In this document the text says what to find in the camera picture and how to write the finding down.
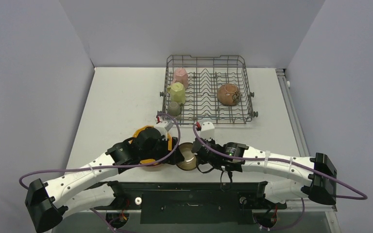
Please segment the brown ceramic bowl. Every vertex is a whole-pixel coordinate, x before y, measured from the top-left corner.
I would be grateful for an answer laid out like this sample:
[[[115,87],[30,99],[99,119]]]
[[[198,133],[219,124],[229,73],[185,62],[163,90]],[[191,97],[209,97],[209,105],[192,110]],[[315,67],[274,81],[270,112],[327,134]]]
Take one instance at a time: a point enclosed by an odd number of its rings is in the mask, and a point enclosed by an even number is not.
[[[177,163],[177,167],[184,171],[195,170],[197,159],[195,154],[192,152],[193,143],[185,142],[180,144],[178,148],[184,160]]]
[[[235,106],[240,101],[240,89],[236,84],[227,83],[218,88],[218,101],[227,106]]]

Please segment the small grey-green cup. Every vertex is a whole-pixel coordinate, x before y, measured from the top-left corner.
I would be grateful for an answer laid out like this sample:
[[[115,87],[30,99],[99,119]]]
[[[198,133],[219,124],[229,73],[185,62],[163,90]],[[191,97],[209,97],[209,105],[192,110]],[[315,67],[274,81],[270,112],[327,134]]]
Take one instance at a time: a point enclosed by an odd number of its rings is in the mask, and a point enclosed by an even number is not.
[[[173,117],[176,117],[180,115],[180,113],[181,113],[181,105],[176,101],[171,101],[168,104],[168,114]]]

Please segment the pale yellow mug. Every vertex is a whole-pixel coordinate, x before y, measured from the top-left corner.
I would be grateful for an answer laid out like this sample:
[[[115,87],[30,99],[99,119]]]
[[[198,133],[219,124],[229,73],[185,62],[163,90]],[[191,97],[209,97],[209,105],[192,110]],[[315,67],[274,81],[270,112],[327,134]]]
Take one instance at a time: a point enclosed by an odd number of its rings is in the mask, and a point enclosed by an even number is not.
[[[170,101],[184,105],[186,102],[186,90],[182,83],[175,82],[167,87],[167,92],[170,95]]]

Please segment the grey wire dish rack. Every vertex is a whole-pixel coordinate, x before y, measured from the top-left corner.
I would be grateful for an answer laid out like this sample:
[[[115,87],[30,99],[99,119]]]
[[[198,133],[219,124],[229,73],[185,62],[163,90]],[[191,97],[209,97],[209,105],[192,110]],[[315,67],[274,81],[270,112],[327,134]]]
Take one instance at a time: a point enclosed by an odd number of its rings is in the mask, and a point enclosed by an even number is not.
[[[245,59],[240,55],[192,56],[170,55],[166,61],[164,90],[160,92],[162,112],[168,111],[170,86],[177,68],[184,68],[188,75],[186,102],[176,117],[179,124],[211,121],[217,124],[246,124],[258,117],[254,110],[254,92],[250,90]],[[217,97],[224,84],[234,84],[239,91],[238,103],[222,104]]]

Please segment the pink mug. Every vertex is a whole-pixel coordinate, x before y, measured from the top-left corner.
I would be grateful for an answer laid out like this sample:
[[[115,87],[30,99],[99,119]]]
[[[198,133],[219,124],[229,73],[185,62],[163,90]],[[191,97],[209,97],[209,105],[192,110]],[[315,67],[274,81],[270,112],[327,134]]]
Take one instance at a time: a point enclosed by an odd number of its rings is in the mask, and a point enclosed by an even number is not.
[[[181,83],[185,89],[188,89],[188,73],[184,68],[177,68],[173,73],[172,83]]]

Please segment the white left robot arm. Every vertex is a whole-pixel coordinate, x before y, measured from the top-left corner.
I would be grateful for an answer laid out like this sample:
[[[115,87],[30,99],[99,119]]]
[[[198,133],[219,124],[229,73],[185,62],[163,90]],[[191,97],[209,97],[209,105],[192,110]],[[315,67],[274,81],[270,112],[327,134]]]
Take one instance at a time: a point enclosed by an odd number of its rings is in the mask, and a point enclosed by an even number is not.
[[[95,207],[111,206],[119,209],[125,204],[125,194],[114,190],[104,180],[135,167],[143,167],[141,161],[150,159],[150,165],[174,165],[182,158],[179,154],[180,135],[169,134],[169,126],[162,122],[149,126],[114,144],[86,165],[66,169],[64,175],[43,181],[36,179],[27,189],[25,206],[37,233],[45,233],[56,227],[64,218]]]

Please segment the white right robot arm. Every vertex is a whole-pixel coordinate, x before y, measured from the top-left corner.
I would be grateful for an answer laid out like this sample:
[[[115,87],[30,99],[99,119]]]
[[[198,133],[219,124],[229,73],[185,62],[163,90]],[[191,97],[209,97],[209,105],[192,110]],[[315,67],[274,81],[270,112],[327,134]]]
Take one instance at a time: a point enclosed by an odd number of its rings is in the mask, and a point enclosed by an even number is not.
[[[210,164],[231,174],[237,172],[258,172],[281,177],[277,182],[267,182],[264,189],[255,193],[254,200],[260,207],[287,200],[309,198],[323,204],[336,204],[337,188],[334,179],[337,169],[324,153],[314,157],[292,157],[251,146],[229,142],[223,146],[214,140],[195,139],[192,152],[203,164]]]

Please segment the orange polka dot plate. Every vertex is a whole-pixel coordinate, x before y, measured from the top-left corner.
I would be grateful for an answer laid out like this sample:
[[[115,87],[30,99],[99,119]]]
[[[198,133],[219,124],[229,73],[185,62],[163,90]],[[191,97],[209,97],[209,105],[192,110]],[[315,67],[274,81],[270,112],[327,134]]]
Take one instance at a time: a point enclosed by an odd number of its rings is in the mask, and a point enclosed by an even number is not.
[[[147,125],[143,128],[138,129],[133,134],[133,138],[130,143],[132,149],[134,150],[136,154],[136,161],[140,165],[147,166],[147,167],[162,165],[160,162],[165,160],[169,156],[171,156],[174,153],[174,151],[179,147],[179,138],[178,138],[178,142],[176,143],[172,151],[167,156],[156,161],[151,158],[151,153],[153,149],[155,148],[156,144],[159,141],[163,141],[163,140],[164,140],[164,137],[152,125]]]

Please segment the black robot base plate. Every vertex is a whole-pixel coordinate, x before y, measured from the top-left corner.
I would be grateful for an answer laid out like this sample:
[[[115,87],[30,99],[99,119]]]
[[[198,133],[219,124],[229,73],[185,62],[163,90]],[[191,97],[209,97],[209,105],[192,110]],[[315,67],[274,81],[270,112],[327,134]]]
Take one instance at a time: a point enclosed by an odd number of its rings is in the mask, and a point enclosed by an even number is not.
[[[142,224],[252,224],[253,215],[284,210],[286,203],[266,200],[260,183],[134,183],[107,182],[114,200],[96,210],[139,211]]]

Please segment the aluminium frame rail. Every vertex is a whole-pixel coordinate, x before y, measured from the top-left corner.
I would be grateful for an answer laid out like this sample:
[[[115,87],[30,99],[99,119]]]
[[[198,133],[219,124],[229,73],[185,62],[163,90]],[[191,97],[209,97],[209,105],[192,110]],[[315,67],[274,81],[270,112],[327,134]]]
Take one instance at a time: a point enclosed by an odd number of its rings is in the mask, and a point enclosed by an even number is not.
[[[309,157],[310,153],[306,144],[305,136],[300,124],[292,96],[290,94],[290,82],[286,78],[285,69],[276,69],[277,79],[283,95],[284,103],[287,109],[288,117],[295,136],[297,148],[301,157]]]

